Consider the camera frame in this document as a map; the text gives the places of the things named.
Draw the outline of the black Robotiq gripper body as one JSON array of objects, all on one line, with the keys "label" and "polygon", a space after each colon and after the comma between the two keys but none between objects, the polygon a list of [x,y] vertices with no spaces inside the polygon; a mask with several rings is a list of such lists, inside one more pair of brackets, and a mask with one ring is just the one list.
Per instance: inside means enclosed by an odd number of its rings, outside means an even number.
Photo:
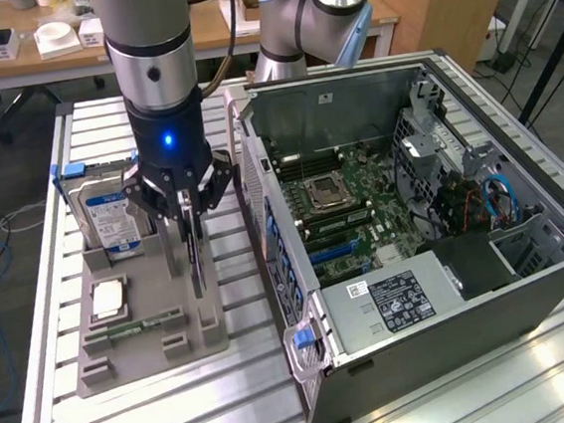
[{"label": "black Robotiq gripper body", "polygon": [[211,165],[211,146],[202,121],[202,91],[194,87],[180,104],[164,109],[140,108],[125,100],[135,138],[138,170],[151,184],[175,191],[193,189]]}]

